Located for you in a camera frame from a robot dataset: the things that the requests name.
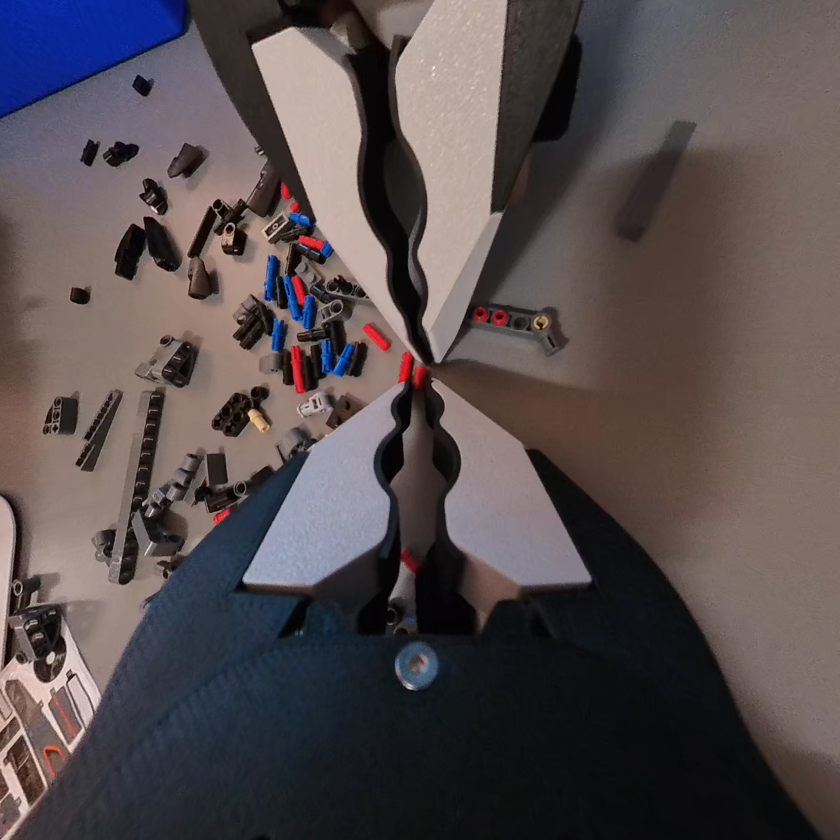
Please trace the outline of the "dark grey pinned lego beam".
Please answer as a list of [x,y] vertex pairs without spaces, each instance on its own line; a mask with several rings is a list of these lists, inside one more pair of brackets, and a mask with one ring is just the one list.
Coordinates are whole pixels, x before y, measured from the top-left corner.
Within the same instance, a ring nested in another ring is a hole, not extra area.
[[569,342],[550,308],[531,310],[495,302],[472,303],[465,314],[465,326],[537,344],[551,357]]

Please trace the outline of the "cluster of grey lego brackets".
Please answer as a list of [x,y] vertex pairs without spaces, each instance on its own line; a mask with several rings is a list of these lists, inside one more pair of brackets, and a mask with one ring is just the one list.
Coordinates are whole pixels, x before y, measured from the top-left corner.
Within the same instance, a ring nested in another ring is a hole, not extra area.
[[[202,460],[200,455],[187,454],[168,481],[154,490],[150,489],[147,498],[133,514],[131,524],[138,550],[134,573],[142,557],[172,557],[183,546],[182,537],[165,530],[164,519],[176,502],[186,498]],[[115,529],[98,531],[91,539],[95,560],[108,567]]]

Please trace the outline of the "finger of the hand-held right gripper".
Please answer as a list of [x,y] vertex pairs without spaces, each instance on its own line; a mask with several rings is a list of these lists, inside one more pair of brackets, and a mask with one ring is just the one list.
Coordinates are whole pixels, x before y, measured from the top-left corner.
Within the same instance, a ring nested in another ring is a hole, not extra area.
[[387,324],[428,363],[408,234],[386,190],[386,152],[396,141],[387,50],[291,26],[251,49],[317,225]]
[[456,340],[502,218],[491,208],[508,2],[433,2],[395,67],[402,135],[425,187],[416,240],[435,362]]

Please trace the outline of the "blue plastic bin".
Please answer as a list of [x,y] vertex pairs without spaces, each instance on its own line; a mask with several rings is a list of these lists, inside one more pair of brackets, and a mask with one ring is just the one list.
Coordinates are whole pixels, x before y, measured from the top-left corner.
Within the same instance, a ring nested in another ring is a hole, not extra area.
[[1,115],[180,37],[185,1],[2,1]]

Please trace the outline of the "dark grey hollow lego brick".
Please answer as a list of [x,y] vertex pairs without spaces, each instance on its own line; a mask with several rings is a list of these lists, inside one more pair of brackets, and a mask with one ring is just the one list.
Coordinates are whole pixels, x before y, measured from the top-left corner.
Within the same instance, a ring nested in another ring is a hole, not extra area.
[[295,457],[307,453],[317,442],[305,427],[290,428],[276,444],[280,462],[285,465]]

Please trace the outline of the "dark grey lego bar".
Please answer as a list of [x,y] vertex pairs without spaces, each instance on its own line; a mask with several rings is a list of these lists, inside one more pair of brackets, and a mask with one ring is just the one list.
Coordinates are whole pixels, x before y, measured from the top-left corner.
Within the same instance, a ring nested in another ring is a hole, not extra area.
[[647,157],[615,217],[617,237],[637,243],[645,236],[696,129],[697,123],[687,120],[670,125],[656,152]]

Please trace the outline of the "black square lego plate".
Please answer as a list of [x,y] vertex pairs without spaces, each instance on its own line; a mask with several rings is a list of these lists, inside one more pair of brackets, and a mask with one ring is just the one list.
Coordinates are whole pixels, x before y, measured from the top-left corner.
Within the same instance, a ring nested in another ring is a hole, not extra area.
[[340,395],[335,401],[326,426],[330,430],[335,430],[365,408],[366,403],[357,397],[351,394]]

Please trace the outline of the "black rounded lego beam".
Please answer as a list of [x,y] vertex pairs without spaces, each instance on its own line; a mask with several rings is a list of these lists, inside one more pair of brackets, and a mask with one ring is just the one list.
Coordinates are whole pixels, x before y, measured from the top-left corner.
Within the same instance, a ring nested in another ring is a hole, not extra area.
[[51,403],[42,426],[42,435],[73,435],[77,430],[78,398],[57,396]]

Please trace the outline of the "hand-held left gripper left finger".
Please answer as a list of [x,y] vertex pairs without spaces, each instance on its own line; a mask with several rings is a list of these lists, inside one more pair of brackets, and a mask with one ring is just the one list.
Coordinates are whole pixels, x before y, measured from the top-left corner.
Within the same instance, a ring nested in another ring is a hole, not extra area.
[[396,384],[297,459],[242,579],[247,592],[333,604],[362,634],[388,634],[401,541],[392,482],[412,403],[411,385]]

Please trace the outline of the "dark grey toothed lego piece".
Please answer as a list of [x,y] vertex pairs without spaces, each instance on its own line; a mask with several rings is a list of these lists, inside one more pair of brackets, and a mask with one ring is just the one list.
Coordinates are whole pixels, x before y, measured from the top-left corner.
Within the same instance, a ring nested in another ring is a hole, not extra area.
[[95,469],[122,397],[120,389],[111,390],[82,436],[83,446],[76,461],[76,467],[81,471],[91,472]]

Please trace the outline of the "small mixed lego connector cluster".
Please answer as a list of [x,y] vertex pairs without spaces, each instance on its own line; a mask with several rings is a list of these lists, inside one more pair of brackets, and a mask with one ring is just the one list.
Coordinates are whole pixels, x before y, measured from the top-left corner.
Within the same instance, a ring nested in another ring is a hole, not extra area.
[[225,454],[207,454],[196,473],[191,504],[204,505],[212,517],[213,525],[218,525],[253,496],[274,473],[275,470],[267,465],[249,478],[230,481]]

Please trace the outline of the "grey and black lego bracket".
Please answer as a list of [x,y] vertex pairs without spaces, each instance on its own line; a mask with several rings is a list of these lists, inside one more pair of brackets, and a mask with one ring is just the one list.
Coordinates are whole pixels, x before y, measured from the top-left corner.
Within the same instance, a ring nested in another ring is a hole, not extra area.
[[193,343],[166,334],[161,337],[152,357],[139,364],[134,375],[157,385],[182,389],[192,379],[197,354],[198,348]]

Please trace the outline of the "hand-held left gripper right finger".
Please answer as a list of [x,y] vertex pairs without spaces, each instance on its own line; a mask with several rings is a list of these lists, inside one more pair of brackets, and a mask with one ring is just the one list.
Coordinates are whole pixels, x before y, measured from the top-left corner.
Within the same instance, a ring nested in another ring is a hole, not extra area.
[[471,634],[501,602],[592,586],[525,445],[441,381],[425,386],[444,480],[424,563],[424,631]]

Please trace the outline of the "black lego axle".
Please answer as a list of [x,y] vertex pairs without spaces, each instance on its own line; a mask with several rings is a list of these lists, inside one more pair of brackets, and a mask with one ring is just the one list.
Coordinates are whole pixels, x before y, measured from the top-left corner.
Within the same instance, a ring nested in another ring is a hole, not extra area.
[[187,258],[193,259],[201,256],[207,244],[207,240],[217,225],[217,220],[218,215],[214,205],[207,206],[198,229],[192,239],[192,243],[187,250]]

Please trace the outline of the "pile of small lego pins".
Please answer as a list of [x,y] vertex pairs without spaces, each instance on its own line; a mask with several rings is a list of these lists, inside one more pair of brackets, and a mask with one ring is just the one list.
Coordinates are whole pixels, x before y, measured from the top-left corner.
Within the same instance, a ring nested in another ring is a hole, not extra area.
[[290,350],[299,347],[301,378],[316,382],[339,373],[360,379],[382,352],[363,333],[366,322],[383,329],[382,317],[373,313],[368,290],[340,266],[337,253],[304,213],[301,205],[280,185],[280,204],[261,228],[238,222],[248,236],[259,234],[268,247],[263,277],[234,310],[233,341],[247,352],[263,354],[265,371],[278,371],[294,385]]

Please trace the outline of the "long dark grey lego beam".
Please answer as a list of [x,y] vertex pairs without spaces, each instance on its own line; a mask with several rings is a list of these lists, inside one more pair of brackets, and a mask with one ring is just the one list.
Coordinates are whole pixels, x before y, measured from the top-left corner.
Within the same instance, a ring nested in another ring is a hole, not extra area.
[[112,584],[125,585],[133,578],[138,550],[131,521],[133,514],[150,491],[164,401],[165,392],[159,388],[140,394],[111,557],[108,561],[108,581]]

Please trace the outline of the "short black lego beam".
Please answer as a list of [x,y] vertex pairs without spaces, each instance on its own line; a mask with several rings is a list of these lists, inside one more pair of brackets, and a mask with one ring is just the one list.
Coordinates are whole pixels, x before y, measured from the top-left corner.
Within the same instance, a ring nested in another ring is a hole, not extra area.
[[235,392],[221,406],[211,422],[212,429],[220,432],[226,438],[236,438],[253,424],[249,421],[247,412],[256,407],[266,416],[263,402],[270,395],[270,390],[257,385],[248,392]]

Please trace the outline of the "dark grey lego connector pair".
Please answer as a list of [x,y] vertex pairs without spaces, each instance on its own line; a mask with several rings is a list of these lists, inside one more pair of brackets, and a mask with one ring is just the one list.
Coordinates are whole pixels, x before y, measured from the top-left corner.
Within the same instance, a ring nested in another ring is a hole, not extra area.
[[21,664],[46,659],[54,652],[60,635],[61,606],[33,603],[40,586],[38,576],[15,579],[11,584],[7,626],[13,638],[12,653]]

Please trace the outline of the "group of black lego panels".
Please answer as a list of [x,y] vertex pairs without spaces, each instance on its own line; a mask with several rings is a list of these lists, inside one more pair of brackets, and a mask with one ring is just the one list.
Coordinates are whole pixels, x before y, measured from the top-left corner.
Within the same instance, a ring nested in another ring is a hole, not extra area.
[[[141,75],[137,75],[133,79],[132,88],[144,98],[148,97],[152,87],[152,80]],[[98,150],[99,143],[89,139],[81,153],[80,162],[86,167],[91,167],[96,160]],[[140,147],[136,143],[115,141],[102,153],[101,158],[111,168],[119,167],[136,157],[139,150]],[[167,176],[171,179],[192,176],[203,161],[204,152],[202,149],[191,143],[184,143],[170,163]],[[141,202],[156,217],[164,216],[168,212],[169,204],[162,186],[151,178],[143,179],[142,184],[143,190],[139,196]],[[279,174],[266,158],[257,184],[247,199],[239,199],[233,206],[227,205],[221,199],[212,204],[218,215],[213,234],[221,235],[222,228],[226,223],[238,224],[245,212],[251,212],[260,217],[267,215],[274,206],[279,188]],[[142,228],[137,224],[131,224],[120,239],[114,256],[115,275],[126,280],[132,280],[145,250],[148,250],[153,262],[165,271],[174,272],[181,265],[181,260],[176,254],[165,228],[156,218],[144,217]],[[201,256],[189,260],[188,296],[192,299],[204,300],[213,293],[207,270]],[[89,289],[81,287],[70,289],[69,300],[71,303],[84,306],[90,302],[90,299]]]

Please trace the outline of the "lego sticker sheet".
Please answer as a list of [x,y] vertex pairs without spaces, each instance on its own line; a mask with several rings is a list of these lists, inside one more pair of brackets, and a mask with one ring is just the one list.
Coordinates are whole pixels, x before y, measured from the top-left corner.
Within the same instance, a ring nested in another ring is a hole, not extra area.
[[16,655],[2,670],[2,831],[13,832],[67,766],[101,700],[67,622],[56,646],[32,663]]

